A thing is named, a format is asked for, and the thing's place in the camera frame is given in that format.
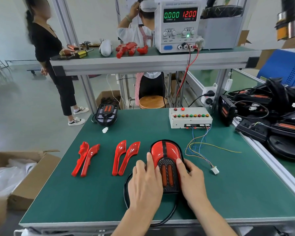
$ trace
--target hand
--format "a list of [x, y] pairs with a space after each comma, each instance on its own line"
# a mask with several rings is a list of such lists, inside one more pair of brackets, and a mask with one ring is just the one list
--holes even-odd
[[158, 210], [162, 195], [162, 175], [157, 166], [154, 169], [152, 155], [147, 153], [147, 168], [143, 161], [138, 160], [133, 168], [132, 179], [128, 183], [130, 211], [147, 216], [149, 225]]
[[194, 211], [199, 204], [209, 203], [205, 190], [205, 179], [203, 171], [200, 170], [191, 161], [185, 159], [185, 164], [189, 170], [186, 170], [181, 159], [176, 160], [177, 170], [181, 180], [181, 190], [188, 202], [190, 208]]
[[40, 73], [44, 76], [46, 76], [48, 74], [48, 71], [46, 68], [42, 67], [41, 70], [40, 70]]
[[139, 11], [140, 11], [139, 6], [140, 6], [140, 3], [137, 1], [131, 6], [129, 18], [133, 19], [139, 14]]

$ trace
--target pile of black devices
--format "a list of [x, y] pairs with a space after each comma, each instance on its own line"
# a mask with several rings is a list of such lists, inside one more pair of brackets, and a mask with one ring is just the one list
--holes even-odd
[[233, 91], [219, 99], [219, 115], [229, 126], [259, 141], [277, 156], [295, 160], [295, 87], [270, 78], [255, 88]]

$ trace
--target red wire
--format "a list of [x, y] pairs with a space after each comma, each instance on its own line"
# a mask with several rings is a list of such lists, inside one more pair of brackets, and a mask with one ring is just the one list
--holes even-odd
[[184, 75], [184, 78], [182, 79], [182, 81], [181, 81], [181, 85], [180, 85], [180, 87], [179, 87], [179, 89], [178, 89], [178, 91], [177, 91], [177, 94], [176, 94], [176, 99], [177, 99], [177, 96], [178, 96], [178, 94], [179, 94], [179, 92], [180, 92], [180, 89], [181, 89], [181, 87], [182, 87], [182, 85], [183, 85], [183, 83], [184, 83], [184, 81], [185, 81], [185, 78], [186, 78], [186, 75], [187, 75], [187, 72], [188, 72], [188, 69], [189, 69], [189, 67], [196, 61], [196, 59], [198, 58], [198, 55], [199, 55], [199, 49], [197, 48], [197, 51], [198, 51], [198, 53], [197, 53], [197, 56], [196, 56], [196, 58], [192, 61], [192, 63], [191, 64], [189, 64], [188, 66], [187, 66], [187, 68], [186, 68], [186, 72], [185, 72], [185, 75]]

